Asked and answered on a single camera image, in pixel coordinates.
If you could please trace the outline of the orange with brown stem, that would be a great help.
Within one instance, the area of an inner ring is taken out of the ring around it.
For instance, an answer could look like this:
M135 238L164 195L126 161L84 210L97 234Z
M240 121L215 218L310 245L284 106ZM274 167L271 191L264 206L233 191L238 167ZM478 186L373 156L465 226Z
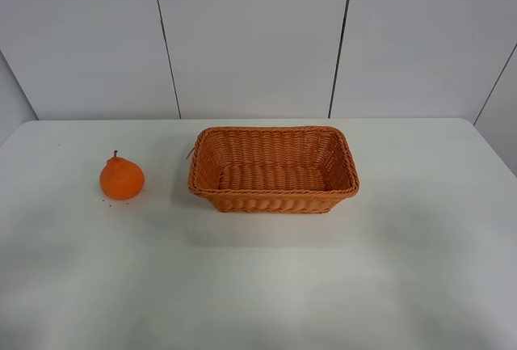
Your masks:
M143 170L134 162L118 155L113 155L106 162L99 176L102 193L113 200L129 200L137 196L145 184Z

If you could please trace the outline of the orange wicker basket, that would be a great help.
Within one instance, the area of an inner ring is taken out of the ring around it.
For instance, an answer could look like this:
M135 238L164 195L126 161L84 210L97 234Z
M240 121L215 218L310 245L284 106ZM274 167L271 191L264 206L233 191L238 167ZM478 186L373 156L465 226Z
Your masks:
M192 150L188 188L223 213L320 214L355 196L359 176L334 127L211 127Z

